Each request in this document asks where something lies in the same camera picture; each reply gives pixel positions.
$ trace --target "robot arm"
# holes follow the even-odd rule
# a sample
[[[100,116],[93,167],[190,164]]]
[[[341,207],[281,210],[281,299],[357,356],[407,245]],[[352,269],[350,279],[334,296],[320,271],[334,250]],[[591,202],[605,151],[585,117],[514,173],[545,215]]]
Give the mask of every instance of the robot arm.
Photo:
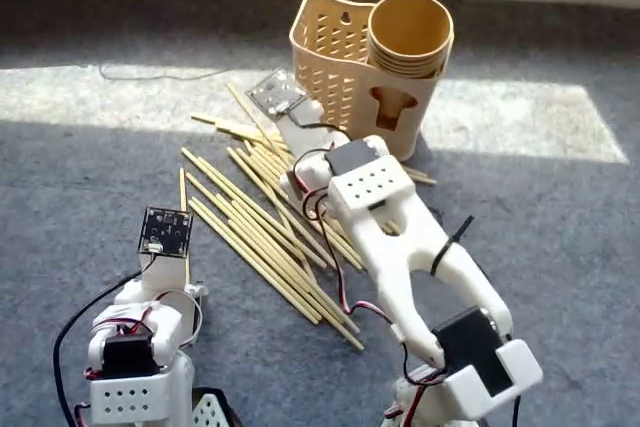
[[[446,380],[428,389],[420,401],[416,415],[423,416],[423,424],[478,420],[542,380],[527,344],[511,340],[513,322],[506,304],[420,200],[383,139],[349,141],[335,129],[323,128],[315,129],[314,136],[302,135],[304,126],[293,125],[292,117],[317,125],[322,109],[282,72],[248,95],[276,123],[298,157],[296,172],[281,178],[282,188],[300,201],[304,192],[298,179],[309,191],[327,188],[327,213],[338,220],[361,255],[395,337],[429,366],[449,369]],[[326,150],[305,155],[318,148]],[[398,235],[382,229],[389,221],[399,227]],[[428,270],[450,285],[469,309],[430,330],[413,300],[410,273],[416,269]],[[404,379],[396,392],[396,401],[405,408],[408,399],[416,397],[416,387]]]

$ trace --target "plastic basket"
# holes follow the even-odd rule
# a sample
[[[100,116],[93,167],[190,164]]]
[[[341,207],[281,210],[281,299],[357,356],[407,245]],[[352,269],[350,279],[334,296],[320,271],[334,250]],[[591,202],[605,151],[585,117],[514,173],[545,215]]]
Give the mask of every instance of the plastic basket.
[[[409,79],[367,64],[374,5],[303,0],[289,34],[294,72],[324,107],[323,121],[340,125],[354,138],[377,134],[405,160],[413,154],[439,76]]]

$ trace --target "white cable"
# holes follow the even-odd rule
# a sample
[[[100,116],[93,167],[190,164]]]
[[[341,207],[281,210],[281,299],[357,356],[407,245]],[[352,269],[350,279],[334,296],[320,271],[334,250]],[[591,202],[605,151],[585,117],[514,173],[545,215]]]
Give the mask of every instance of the white cable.
[[[160,297],[163,297],[164,295],[168,294],[169,292],[175,292],[176,294],[182,294],[185,297],[187,297],[191,302],[193,302],[193,305],[195,306],[196,310],[198,311],[198,325],[196,327],[196,330],[193,332],[193,334],[191,335],[191,337],[189,337],[187,340],[185,340],[184,342],[182,342],[180,344],[180,347],[186,347],[187,345],[189,345],[191,342],[194,341],[194,339],[198,336],[198,334],[200,333],[200,330],[202,329],[202,323],[203,323],[203,319],[204,316],[202,315],[202,307],[200,307],[200,304],[198,303],[198,301],[196,299],[194,299],[193,297],[191,297],[189,294],[187,294],[184,290],[178,290],[178,289],[169,289],[169,290],[165,290],[164,292],[156,295],[153,300],[159,300]]]

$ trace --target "cable tie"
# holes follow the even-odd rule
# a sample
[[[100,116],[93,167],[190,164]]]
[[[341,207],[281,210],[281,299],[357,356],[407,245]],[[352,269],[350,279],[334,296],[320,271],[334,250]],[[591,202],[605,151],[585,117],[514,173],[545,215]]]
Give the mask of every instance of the cable tie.
[[[442,246],[442,248],[440,249],[440,252],[438,252],[438,255],[436,255],[436,258],[433,259],[433,263],[431,264],[431,276],[432,277],[435,277],[436,270],[438,269],[438,265],[440,264],[440,261],[444,257],[444,254],[447,253],[447,251],[453,245],[454,242],[455,243],[459,243],[460,242],[460,238],[464,234],[465,230],[467,230],[469,225],[471,225],[471,222],[473,222],[473,219],[474,219],[473,215],[470,215],[469,217],[467,217],[467,219],[462,223],[460,228],[458,230],[456,230],[455,234],[453,234],[451,237],[449,237],[447,239],[447,241],[445,242],[445,244]]]

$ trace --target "stack of paper cups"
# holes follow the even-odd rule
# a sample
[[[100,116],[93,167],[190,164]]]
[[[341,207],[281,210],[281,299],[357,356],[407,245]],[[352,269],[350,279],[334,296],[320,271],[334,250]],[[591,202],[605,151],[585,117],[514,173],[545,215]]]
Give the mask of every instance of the stack of paper cups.
[[[443,70],[453,20],[437,0],[381,0],[371,10],[368,63],[399,77],[430,79]]]

